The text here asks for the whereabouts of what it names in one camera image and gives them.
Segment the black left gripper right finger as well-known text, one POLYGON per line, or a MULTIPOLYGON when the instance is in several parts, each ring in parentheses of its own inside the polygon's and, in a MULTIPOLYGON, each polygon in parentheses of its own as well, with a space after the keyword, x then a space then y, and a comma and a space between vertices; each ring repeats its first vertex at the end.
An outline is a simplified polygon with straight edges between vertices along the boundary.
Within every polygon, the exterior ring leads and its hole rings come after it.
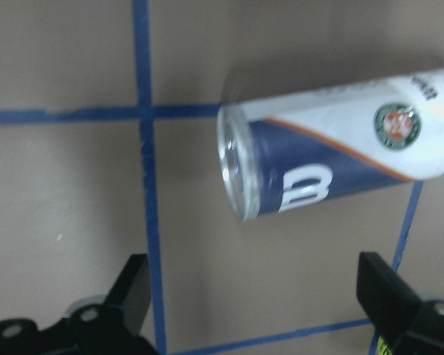
POLYGON ((390 348, 427 348, 417 321, 427 302, 376 252, 363 251, 357 266, 357 299, 390 348))

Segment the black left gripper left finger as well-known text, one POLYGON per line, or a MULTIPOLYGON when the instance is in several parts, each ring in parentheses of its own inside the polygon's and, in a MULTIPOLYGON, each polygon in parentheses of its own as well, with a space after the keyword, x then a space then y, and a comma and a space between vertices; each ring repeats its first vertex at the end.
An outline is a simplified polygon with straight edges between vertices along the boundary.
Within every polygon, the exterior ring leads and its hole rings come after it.
POLYGON ((132 254, 124 265, 104 305, 116 310, 124 327, 138 336, 151 302, 151 279, 147 254, 132 254))

